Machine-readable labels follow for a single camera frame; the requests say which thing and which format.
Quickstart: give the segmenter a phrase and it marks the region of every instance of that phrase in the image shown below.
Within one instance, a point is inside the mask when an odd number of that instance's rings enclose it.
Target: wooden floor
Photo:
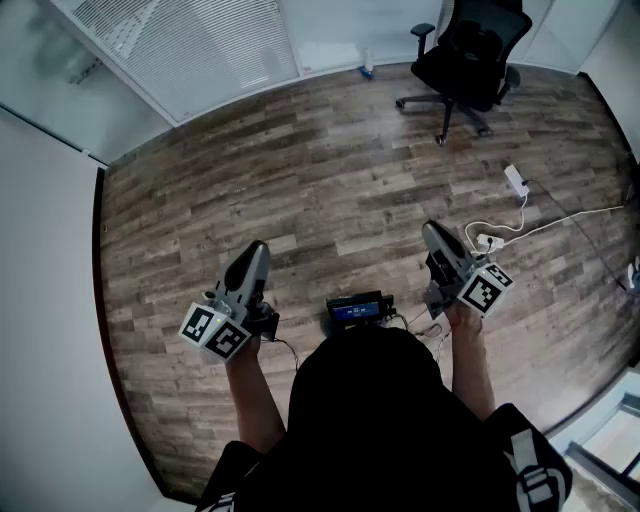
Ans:
[[[620,204],[625,151],[587,81],[523,68],[522,84],[486,116],[492,138],[478,138],[457,114],[444,148],[434,142],[442,105],[395,109],[396,98],[425,91],[408,65],[397,65],[376,68],[374,81],[345,72],[240,101],[113,167],[101,236],[111,343],[170,489],[198,496],[237,436],[224,367],[190,350],[177,330],[222,262],[248,242],[271,247],[266,297],[281,315],[279,336],[304,358],[323,340],[327,297],[380,289],[409,320],[423,311],[427,219],[461,236],[473,220],[517,226],[508,164],[568,210]],[[525,214],[525,230],[562,217],[535,184]],[[621,277],[638,218],[630,207],[579,218]],[[485,322],[497,399],[547,429],[638,348],[637,303],[570,221],[495,256],[516,281]],[[425,314],[411,328],[429,325]],[[435,352],[441,339],[425,341]],[[282,344],[263,346],[261,364],[286,418],[293,357]],[[440,366],[449,385],[448,339]]]

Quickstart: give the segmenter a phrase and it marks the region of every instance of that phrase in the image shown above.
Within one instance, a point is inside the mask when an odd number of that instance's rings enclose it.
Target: cable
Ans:
[[[425,310],[420,313],[417,317],[415,317],[413,320],[411,320],[411,322],[409,322],[409,325],[411,325],[413,322],[415,322],[418,318],[420,318],[422,315],[424,315],[427,311],[429,311],[429,308],[425,308]]]
[[[594,213],[595,211],[607,211],[607,210],[617,210],[619,208],[624,208],[624,204],[622,204],[621,206],[613,206],[611,208],[603,208],[601,210],[592,210],[589,212],[578,212],[578,213],[574,213],[574,214],[569,214],[569,212],[567,212],[567,210],[564,209],[564,207],[551,195],[551,192],[549,192],[546,188],[544,188],[544,186],[542,186],[542,184],[535,179],[530,179],[530,180],[525,180],[522,183],[524,185],[526,185],[527,183],[530,182],[535,182],[540,189],[547,194],[547,196],[549,196],[549,199],[551,199],[558,208],[560,208],[562,210],[562,212],[566,215],[566,217],[564,219],[560,219],[559,221],[555,221],[552,222],[551,224],[547,224],[546,226],[542,226],[538,229],[534,229],[533,231],[530,231],[529,233],[526,233],[524,235],[522,235],[521,237],[516,237],[513,240],[509,240],[508,243],[505,243],[505,245],[507,244],[511,244],[513,242],[515,242],[516,240],[519,240],[521,238],[524,238],[525,236],[530,235],[531,233],[534,233],[536,231],[540,231],[541,229],[544,229],[545,227],[549,227],[553,224],[557,224],[558,222],[565,220],[565,219],[571,219],[571,221],[576,225],[576,227],[582,232],[582,234],[584,235],[584,237],[587,239],[587,241],[591,244],[591,247],[593,248],[593,251],[596,253],[596,256],[598,256],[598,258],[600,258],[600,261],[602,261],[602,264],[604,265],[604,268],[607,269],[607,272],[609,272],[609,274],[611,275],[611,278],[615,281],[615,283],[628,295],[632,295],[632,296],[637,296],[635,293],[630,293],[627,290],[627,287],[625,285],[623,285],[620,280],[616,277],[616,275],[613,273],[613,270],[611,270],[611,267],[609,267],[609,265],[607,264],[607,262],[605,261],[605,259],[602,257],[602,255],[600,254],[600,251],[598,250],[598,248],[596,247],[596,244],[593,243],[593,240],[591,240],[591,237],[587,234],[587,232],[582,228],[582,226],[580,224],[578,224],[578,221],[574,219],[574,217],[577,217],[578,215],[582,215],[583,213]]]
[[[298,353],[295,351],[295,349],[291,345],[289,345],[289,343],[287,343],[284,340],[281,340],[280,338],[273,338],[273,340],[260,338],[260,341],[262,343],[273,343],[274,341],[277,341],[279,343],[284,343],[287,347],[289,347],[289,350],[291,350],[291,353],[293,354],[293,358],[296,362],[296,373],[298,373],[298,368],[300,367],[300,359],[298,358]]]
[[[449,329],[449,332],[444,335],[444,337],[440,340],[440,344],[438,345],[438,355],[436,356],[436,364],[438,366],[440,366],[440,349],[442,348],[442,344],[444,343],[444,340],[446,340],[449,337],[449,334],[451,334],[451,329]]]
[[[291,350],[291,353],[293,354],[293,358],[296,361],[296,373],[298,373],[298,368],[300,368],[300,359],[298,359],[298,353],[295,351],[295,349],[291,345],[289,345],[289,343],[287,343],[284,340],[281,340],[280,338],[273,338],[273,341],[284,343],[287,347],[289,347],[289,350]]]
[[[401,319],[402,319],[402,322],[404,323],[404,328],[405,328],[407,331],[409,330],[409,324],[407,323],[407,319],[406,319],[403,315],[401,315],[400,313],[396,313],[395,315],[393,315],[393,316],[391,317],[391,319],[394,319],[394,318],[401,318]]]
[[[435,330],[436,328],[439,328],[440,330],[435,334],[431,334],[431,331]],[[415,336],[425,336],[427,338],[435,338],[437,336],[440,336],[441,334],[442,334],[442,326],[440,324],[433,324],[426,331],[418,332],[415,334]]]
[[[529,194],[524,196],[524,201],[522,202],[522,206],[520,207],[521,222],[520,222],[519,228],[512,228],[511,226],[507,226],[506,224],[491,224],[490,222],[485,222],[483,220],[477,220],[475,222],[471,222],[467,224],[464,228],[464,234],[467,237],[469,244],[471,244],[471,247],[473,248],[473,252],[475,254],[490,254],[488,251],[486,253],[479,252],[476,246],[473,244],[473,242],[471,241],[471,238],[469,237],[469,228],[471,226],[477,226],[477,225],[489,226],[495,229],[508,229],[509,231],[513,231],[514,233],[519,233],[520,231],[522,231],[522,228],[524,228],[524,207],[527,205],[528,199],[529,199]]]

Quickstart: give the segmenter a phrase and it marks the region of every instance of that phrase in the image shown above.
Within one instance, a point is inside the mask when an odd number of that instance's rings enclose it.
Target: black office chair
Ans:
[[[444,126],[436,137],[440,146],[447,140],[454,106],[471,119],[478,135],[490,135],[491,128],[474,110],[488,112],[520,85],[518,70],[507,66],[506,61],[531,25],[529,16],[522,12],[522,0],[456,0],[451,22],[438,38],[438,46],[424,53],[427,35],[435,30],[433,25],[423,23],[411,29],[420,38],[418,60],[411,71],[440,95],[400,98],[396,106],[402,110],[409,102],[444,103]]]

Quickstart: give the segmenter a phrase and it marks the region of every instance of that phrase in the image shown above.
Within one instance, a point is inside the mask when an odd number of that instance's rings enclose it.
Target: window blind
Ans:
[[[58,7],[177,122],[298,76],[276,0]]]

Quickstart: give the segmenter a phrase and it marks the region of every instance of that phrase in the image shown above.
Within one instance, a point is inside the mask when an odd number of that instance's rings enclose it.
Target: white wall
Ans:
[[[94,56],[36,0],[0,1],[0,102],[110,163],[171,126],[106,67],[69,80]]]
[[[374,62],[411,62],[418,55],[419,23],[438,26],[442,0],[278,0],[304,76]],[[427,48],[435,34],[427,37]]]
[[[618,0],[554,0],[523,62],[577,73],[617,4]]]
[[[581,71],[591,77],[640,162],[640,3],[624,0]]]
[[[140,512],[160,492],[98,332],[96,168],[0,111],[0,510]]]

